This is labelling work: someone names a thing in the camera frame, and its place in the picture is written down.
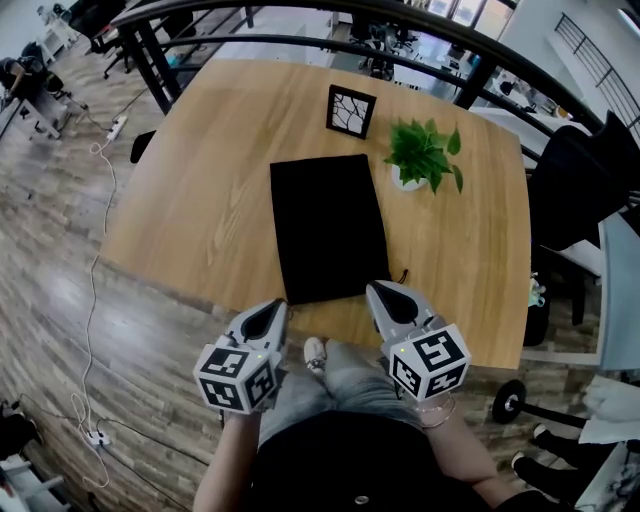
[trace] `green plant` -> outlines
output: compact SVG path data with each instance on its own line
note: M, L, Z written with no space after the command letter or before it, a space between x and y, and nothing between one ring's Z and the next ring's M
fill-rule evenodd
M429 119L424 126L418 121L411 124L399 121L391 126L391 156L388 164L400 168L400 179L406 185L411 180L426 178L435 194L443 174L453 174L458 192L462 192L462 172L457 165L449 164L445 150L450 155L460 152L461 141L458 127L451 135L438 133L436 122Z

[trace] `picture frame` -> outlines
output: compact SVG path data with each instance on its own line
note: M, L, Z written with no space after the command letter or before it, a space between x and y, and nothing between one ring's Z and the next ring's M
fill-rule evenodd
M327 128L366 139L375 104L375 96L332 84L329 86Z

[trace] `power strip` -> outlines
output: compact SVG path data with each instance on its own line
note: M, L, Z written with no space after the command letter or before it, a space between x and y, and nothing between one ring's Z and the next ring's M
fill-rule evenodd
M103 434L102 432L89 432L87 434L87 439L89 440L89 444L91 446L109 446L111 444L111 439L107 434Z
M116 122L113 123L113 126L111 127L111 131L107 134L107 140L109 142L113 142L118 138L118 135L120 135L120 132L124 128L126 122L127 116L120 116L118 119L116 119Z

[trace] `staircase railing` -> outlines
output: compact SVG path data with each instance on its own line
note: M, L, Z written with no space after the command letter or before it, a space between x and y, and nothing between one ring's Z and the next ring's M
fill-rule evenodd
M252 9L264 6L288 6L346 12L362 15L369 19L384 21L409 30L430 34L439 39L463 47L478 56L468 77L455 76L446 70L411 60L395 53L354 45L351 43L311 37L279 34L210 34L198 37L178 37L164 43L158 42L150 21L179 11L206 11L221 8L243 8L247 16ZM482 98L502 108L544 135L553 131L544 123L531 116L525 109L489 90L487 82L499 68L513 73L531 87L552 99L569 112L574 122L581 123L592 133L602 127L601 120L580 100L544 70L511 50L510 48L463 27L451 20L430 14L422 9L392 0L160 0L130 11L126 11L113 21L125 38L132 57L145 79L160 108L167 113L171 105L180 97L182 86L178 80L181 73L198 71L202 66L180 64L170 67L163 51L185 45L225 42L260 42L308 46L340 51L364 57L373 57L420 71L458 88L454 103L468 109ZM523 153L537 160L539 156L523 148Z
M562 14L555 31L589 72L611 111L640 142L640 105L609 60L566 14Z

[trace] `black shirt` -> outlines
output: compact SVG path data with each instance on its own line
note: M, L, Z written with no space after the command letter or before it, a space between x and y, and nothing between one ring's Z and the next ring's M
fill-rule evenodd
M491 510L471 486L442 474L422 432L368 414L326 412L276 434L258 451L252 483L251 510ZM533 491L498 510L556 506Z

